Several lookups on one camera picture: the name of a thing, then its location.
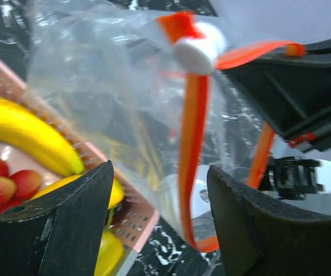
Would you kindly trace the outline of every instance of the black tablecloth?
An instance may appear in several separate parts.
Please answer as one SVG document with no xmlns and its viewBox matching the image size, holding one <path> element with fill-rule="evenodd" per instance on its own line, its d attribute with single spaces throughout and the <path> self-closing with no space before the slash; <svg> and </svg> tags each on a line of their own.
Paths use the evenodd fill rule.
<svg viewBox="0 0 331 276">
<path fill-rule="evenodd" d="M 30 30 L 24 17 L 25 0 L 0 0 L 0 58 L 26 80 L 29 60 Z M 207 0 L 117 0 L 130 9 L 194 10 L 197 14 L 215 16 Z M 8 12 L 9 17 L 2 16 Z M 128 275 L 224 275 L 219 251 L 200 254 L 184 241 L 163 219 L 160 219 Z"/>
</svg>

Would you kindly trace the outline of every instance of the pink basket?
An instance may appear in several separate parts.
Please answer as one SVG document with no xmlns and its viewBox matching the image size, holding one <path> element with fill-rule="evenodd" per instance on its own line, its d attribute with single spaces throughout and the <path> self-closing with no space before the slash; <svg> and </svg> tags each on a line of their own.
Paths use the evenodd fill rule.
<svg viewBox="0 0 331 276">
<path fill-rule="evenodd" d="M 79 135 L 71 131 L 67 122 L 56 116 L 54 111 L 36 98 L 23 97 L 26 84 L 5 64 L 0 61 L 0 97 L 10 99 L 26 108 L 57 129 L 80 154 L 86 168 L 90 170 L 107 158 L 90 142 L 83 141 Z M 3 155 L 8 147 L 7 157 Z M 0 158 L 6 160 L 11 173 L 20 169 L 34 169 L 44 178 L 44 186 L 59 179 L 59 176 L 48 171 L 31 157 L 4 143 L 0 143 Z M 115 176 L 123 184 L 130 208 L 125 218 L 114 225 L 116 236 L 123 244 L 136 252 L 140 252 L 159 219 L 159 213 L 115 170 Z"/>
</svg>

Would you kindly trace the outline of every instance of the white cap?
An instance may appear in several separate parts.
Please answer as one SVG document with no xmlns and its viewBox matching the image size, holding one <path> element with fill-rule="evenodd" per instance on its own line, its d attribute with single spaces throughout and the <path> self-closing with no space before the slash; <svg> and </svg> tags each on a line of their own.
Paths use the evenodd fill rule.
<svg viewBox="0 0 331 276">
<path fill-rule="evenodd" d="M 181 38 L 174 43 L 173 53 L 186 71 L 209 75 L 215 70 L 218 57 L 227 49 L 227 40 L 217 27 L 209 23 L 198 22 L 195 25 L 206 38 Z"/>
</svg>

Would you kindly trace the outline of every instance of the plastic bag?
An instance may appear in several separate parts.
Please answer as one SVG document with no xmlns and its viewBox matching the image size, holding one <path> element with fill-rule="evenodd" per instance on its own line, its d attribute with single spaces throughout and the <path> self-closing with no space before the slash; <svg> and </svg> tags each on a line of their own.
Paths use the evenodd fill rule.
<svg viewBox="0 0 331 276">
<path fill-rule="evenodd" d="M 185 237 L 178 160 L 186 74 L 162 28 L 149 14 L 105 1 L 37 0 L 29 12 L 29 94 L 95 144 Z M 230 47 L 248 45 L 248 38 L 231 31 Z M 261 130 L 260 116 L 224 75 L 213 73 L 190 209 L 195 240 L 207 241 L 200 251 L 218 247 L 206 188 L 209 165 L 246 182 Z"/>
</svg>

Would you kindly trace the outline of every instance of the pink plastic container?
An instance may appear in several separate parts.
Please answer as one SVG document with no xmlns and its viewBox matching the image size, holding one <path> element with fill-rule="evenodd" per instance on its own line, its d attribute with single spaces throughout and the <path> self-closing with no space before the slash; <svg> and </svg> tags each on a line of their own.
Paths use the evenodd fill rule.
<svg viewBox="0 0 331 276">
<path fill-rule="evenodd" d="M 49 106 L 41 103 L 39 99 L 29 97 L 27 94 L 27 97 L 22 98 L 25 93 L 27 93 L 26 84 L 0 61 L 0 97 L 7 98 L 28 108 L 57 129 L 77 150 L 88 170 L 107 160 L 104 154 L 90 142 L 81 140 L 79 135 L 73 133 L 68 123 L 57 117 Z M 58 175 L 50 172 L 36 163 L 30 156 L 10 145 L 0 143 L 0 158 L 8 163 L 11 173 L 21 169 L 38 171 L 44 179 L 43 187 L 60 179 Z M 126 216 L 114 225 L 115 235 L 125 246 L 139 253 L 153 231 L 159 219 L 159 213 L 117 170 L 115 170 L 115 176 L 123 184 L 130 205 Z"/>
</svg>

